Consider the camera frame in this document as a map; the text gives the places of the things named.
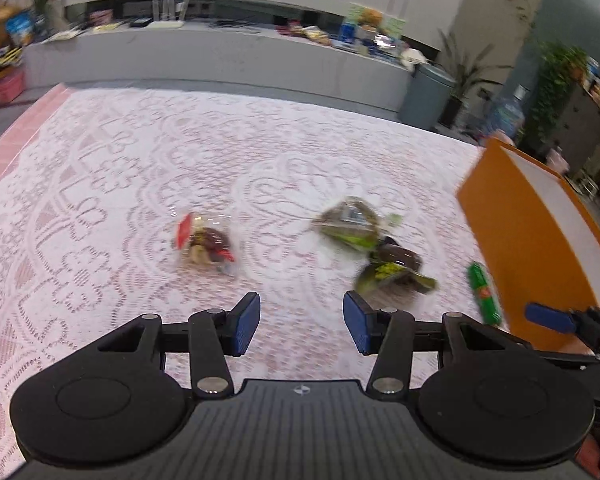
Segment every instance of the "gray trash bin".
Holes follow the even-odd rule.
[[[456,81],[433,65],[418,65],[398,118],[404,124],[431,130],[438,122]]]

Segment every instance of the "white counter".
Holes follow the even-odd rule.
[[[266,86],[397,111],[410,74],[400,66],[261,28],[186,23],[120,28],[26,48],[27,86],[185,79]]]

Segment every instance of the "green cylindrical package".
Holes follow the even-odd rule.
[[[487,271],[478,262],[473,262],[467,269],[469,285],[474,291],[475,301],[480,307],[482,320],[487,325],[500,325],[502,316],[496,299],[489,286]]]

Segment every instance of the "finger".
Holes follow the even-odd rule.
[[[580,464],[590,475],[600,478],[600,447],[596,439],[587,435],[580,451],[576,455],[576,462]]]

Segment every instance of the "plastic bag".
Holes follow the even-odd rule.
[[[389,227],[401,222],[400,215],[381,217],[361,198],[348,196],[314,220],[320,231],[359,251],[375,249]]]
[[[176,229],[175,246],[182,257],[193,264],[215,267],[235,276],[236,259],[229,236],[230,217],[188,213]]]
[[[420,274],[422,258],[387,236],[369,254],[369,264],[360,272],[354,288],[366,294],[391,283],[429,294],[438,288],[438,282]]]

